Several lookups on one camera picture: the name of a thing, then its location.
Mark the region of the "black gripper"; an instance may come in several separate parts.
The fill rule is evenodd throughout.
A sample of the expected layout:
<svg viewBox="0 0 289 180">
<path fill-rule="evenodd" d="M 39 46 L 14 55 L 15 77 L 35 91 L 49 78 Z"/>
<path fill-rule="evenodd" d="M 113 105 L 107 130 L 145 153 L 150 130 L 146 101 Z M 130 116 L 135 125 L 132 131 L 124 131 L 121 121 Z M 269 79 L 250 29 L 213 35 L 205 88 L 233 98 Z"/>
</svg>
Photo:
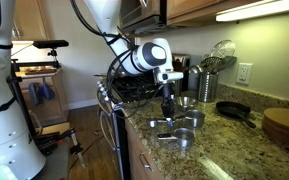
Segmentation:
<svg viewBox="0 0 289 180">
<path fill-rule="evenodd" d="M 173 85 L 171 83 L 164 84 L 162 87 L 162 98 L 163 102 L 161 104 L 164 119 L 166 123 L 173 123 L 174 121 L 174 100 L 173 100 Z"/>
</svg>

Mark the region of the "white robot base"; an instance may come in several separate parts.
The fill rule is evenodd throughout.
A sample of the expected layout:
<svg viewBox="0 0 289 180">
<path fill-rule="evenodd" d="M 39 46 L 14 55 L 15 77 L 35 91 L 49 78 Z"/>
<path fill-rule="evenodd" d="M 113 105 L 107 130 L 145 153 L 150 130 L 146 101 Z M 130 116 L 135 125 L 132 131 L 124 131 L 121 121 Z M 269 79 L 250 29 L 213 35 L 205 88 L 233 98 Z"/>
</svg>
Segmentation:
<svg viewBox="0 0 289 180">
<path fill-rule="evenodd" d="M 46 158 L 31 138 L 7 78 L 11 73 L 15 0 L 0 0 L 0 180 L 31 180 Z"/>
</svg>

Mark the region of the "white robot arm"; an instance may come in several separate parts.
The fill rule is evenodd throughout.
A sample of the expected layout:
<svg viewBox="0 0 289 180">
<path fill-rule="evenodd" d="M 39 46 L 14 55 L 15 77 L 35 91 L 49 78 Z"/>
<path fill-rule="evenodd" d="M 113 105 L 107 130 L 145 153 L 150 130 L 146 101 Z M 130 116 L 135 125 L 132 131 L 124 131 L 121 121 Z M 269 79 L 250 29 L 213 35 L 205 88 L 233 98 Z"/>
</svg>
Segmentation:
<svg viewBox="0 0 289 180">
<path fill-rule="evenodd" d="M 118 15 L 121 0 L 85 0 L 100 34 L 122 65 L 126 75 L 134 76 L 153 71 L 156 84 L 162 86 L 162 113 L 169 126 L 174 120 L 173 83 L 183 78 L 172 65 L 172 53 L 166 39 L 156 38 L 152 42 L 131 48 L 118 32 Z"/>
</svg>

